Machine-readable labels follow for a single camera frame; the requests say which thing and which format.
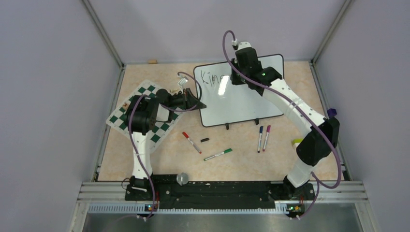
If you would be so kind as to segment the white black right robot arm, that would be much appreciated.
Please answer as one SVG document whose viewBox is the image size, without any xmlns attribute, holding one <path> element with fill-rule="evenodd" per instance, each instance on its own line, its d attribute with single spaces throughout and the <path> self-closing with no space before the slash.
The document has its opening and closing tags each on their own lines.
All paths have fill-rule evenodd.
<svg viewBox="0 0 410 232">
<path fill-rule="evenodd" d="M 235 58 L 232 68 L 233 85 L 247 85 L 274 104 L 299 130 L 303 139 L 296 147 L 298 159 L 284 178 L 283 192 L 289 199 L 303 193 L 316 165 L 334 153 L 338 142 L 339 121 L 313 110 L 287 85 L 273 67 L 263 67 L 256 50 L 249 42 L 232 41 Z"/>
</svg>

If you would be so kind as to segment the white whiteboard black frame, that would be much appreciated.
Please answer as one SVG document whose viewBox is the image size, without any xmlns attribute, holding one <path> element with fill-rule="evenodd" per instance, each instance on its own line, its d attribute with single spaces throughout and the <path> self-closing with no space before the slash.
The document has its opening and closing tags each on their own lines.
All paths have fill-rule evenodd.
<svg viewBox="0 0 410 232">
<path fill-rule="evenodd" d="M 283 113 L 270 101 L 263 98 L 247 84 L 233 85 L 232 70 L 227 62 L 199 65 L 193 69 L 197 88 L 202 89 L 200 110 L 204 127 L 255 121 L 281 116 Z"/>
</svg>

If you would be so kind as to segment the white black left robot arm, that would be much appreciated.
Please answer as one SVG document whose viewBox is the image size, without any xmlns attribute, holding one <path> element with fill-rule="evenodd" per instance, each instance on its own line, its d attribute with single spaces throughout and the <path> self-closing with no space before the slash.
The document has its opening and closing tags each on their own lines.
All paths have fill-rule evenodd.
<svg viewBox="0 0 410 232">
<path fill-rule="evenodd" d="M 133 146 L 133 171 L 130 191 L 135 190 L 144 200 L 151 199 L 155 187 L 151 176 L 150 133 L 157 122 L 171 122 L 171 113 L 205 109 L 206 105 L 189 88 L 177 94 L 159 89 L 154 96 L 135 95 L 126 111 L 125 124 Z"/>
</svg>

